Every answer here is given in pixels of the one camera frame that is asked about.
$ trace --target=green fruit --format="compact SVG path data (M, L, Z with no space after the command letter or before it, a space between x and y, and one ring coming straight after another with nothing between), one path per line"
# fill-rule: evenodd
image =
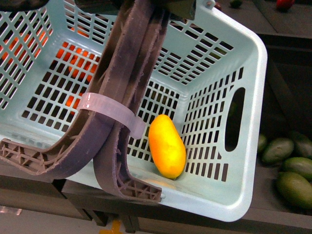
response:
M258 148L257 148L257 153L261 153L265 147L267 146L268 141L265 135L260 134L259 139L258 139Z
M277 138L269 143L262 155L262 162L275 164L287 159L293 152L293 141L288 138Z
M289 137L294 142L294 153L296 155L312 159L312 141L309 138L296 131L289 132Z
M312 160L305 157L291 157L283 162L282 170L296 172L306 180L312 180Z
M239 8L242 3L243 3L242 0L231 0L230 1L230 5L232 8Z
M281 172L276 181L277 190L292 205L312 209L312 185L295 172Z

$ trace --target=orange fruit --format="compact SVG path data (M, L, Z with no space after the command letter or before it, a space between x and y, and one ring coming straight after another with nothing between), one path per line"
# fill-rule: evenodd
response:
M79 33L80 35L83 35L83 36L85 36L85 37L89 37L89 35L88 34L86 34L85 32L83 32L83 31L81 31L81 30L77 30L77 33Z
M62 46L66 48L68 46L68 43L64 41ZM59 49L58 53L57 53L57 58L60 59L62 57L62 55L64 54L64 52L65 51L63 49Z
M70 96L68 97L68 99L67 99L65 105L68 106L68 107L71 107L73 101L74 101L74 96L70 95ZM80 102L80 99L77 98L76 101L75 101L75 103L74 103L74 105L73 105L73 108L74 108L74 109L77 109L79 102Z
M159 115L153 120L148 140L159 172L166 178L177 178L185 167L186 150L174 123L167 115Z

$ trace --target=floor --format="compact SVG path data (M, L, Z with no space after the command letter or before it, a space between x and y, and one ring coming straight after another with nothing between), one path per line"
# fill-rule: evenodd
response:
M22 210L20 215L0 212L1 234L124 234L123 224L109 220L106 227L97 226L94 221L68 218Z

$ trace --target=yellow mango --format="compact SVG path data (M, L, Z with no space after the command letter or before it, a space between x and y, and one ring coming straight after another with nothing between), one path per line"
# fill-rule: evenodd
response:
M159 172L166 178L177 178L184 170L186 150L174 123L167 115L159 115L153 120L148 139Z

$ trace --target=fruit display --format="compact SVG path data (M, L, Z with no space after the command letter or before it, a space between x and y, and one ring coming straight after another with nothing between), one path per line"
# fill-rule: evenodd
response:
M266 137L260 134L258 156L265 166L279 167L276 189L289 204L312 209L312 142L296 131L288 135L266 144Z

